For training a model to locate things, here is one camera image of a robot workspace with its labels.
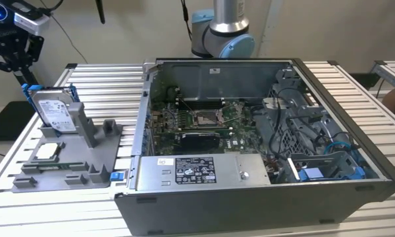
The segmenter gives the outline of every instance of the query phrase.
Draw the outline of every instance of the sticker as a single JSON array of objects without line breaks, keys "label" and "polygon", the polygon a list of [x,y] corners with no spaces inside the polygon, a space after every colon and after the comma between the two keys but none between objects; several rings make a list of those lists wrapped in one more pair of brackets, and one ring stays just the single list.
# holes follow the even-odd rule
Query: sticker
[{"label": "sticker", "polygon": [[176,158],[177,184],[216,183],[213,157]]},{"label": "sticker", "polygon": [[244,0],[237,1],[237,16],[241,17],[244,15]]},{"label": "sticker", "polygon": [[158,158],[157,165],[173,165],[173,158]]},{"label": "sticker", "polygon": [[39,100],[38,103],[52,128],[60,132],[76,131],[65,104],[58,100]]},{"label": "sticker", "polygon": [[210,68],[209,69],[209,74],[218,74],[221,72],[220,68]]}]

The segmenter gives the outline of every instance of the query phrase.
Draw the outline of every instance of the blue latch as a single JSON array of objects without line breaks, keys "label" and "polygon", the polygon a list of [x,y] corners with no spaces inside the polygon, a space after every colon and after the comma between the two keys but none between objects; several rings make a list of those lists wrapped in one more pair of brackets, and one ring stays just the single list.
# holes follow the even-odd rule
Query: blue latch
[{"label": "blue latch", "polygon": [[109,176],[109,181],[122,181],[124,180],[124,173],[122,172],[112,172]]}]

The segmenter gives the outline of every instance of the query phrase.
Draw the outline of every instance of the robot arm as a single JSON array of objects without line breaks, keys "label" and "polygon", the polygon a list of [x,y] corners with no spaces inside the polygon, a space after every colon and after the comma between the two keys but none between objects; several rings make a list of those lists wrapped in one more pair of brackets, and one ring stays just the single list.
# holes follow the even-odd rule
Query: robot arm
[{"label": "robot arm", "polygon": [[247,58],[255,49],[244,0],[213,0],[213,9],[192,15],[192,54],[201,58]]}]

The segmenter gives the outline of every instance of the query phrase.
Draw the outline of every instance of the white wall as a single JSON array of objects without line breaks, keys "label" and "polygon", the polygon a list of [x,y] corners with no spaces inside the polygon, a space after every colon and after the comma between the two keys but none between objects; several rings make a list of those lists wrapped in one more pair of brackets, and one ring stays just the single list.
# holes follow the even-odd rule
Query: white wall
[{"label": "white wall", "polygon": [[[38,0],[27,1],[39,7]],[[48,7],[56,0],[44,0]],[[212,7],[212,0],[186,0],[189,15]],[[54,12],[73,43],[89,63],[141,63],[152,57],[188,57],[190,42],[178,0],[104,0],[106,23],[98,21],[93,0],[66,0]],[[247,0],[249,32],[259,47],[268,0]],[[68,63],[84,63],[50,20],[34,72],[45,85],[53,85]],[[0,105],[19,99],[19,86],[11,74],[0,72]]]},{"label": "white wall", "polygon": [[395,60],[395,0],[283,0],[269,57],[336,60],[367,72],[373,60]]}]

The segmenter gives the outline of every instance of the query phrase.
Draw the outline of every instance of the black mount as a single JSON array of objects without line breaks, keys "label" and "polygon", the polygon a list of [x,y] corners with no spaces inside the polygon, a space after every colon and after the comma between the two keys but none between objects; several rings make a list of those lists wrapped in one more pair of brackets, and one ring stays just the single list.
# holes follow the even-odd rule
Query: black mount
[{"label": "black mount", "polygon": [[38,60],[42,44],[41,36],[29,34],[17,26],[0,31],[0,56],[3,59],[3,62],[0,62],[0,70],[13,72],[21,85],[38,84],[29,68]]}]

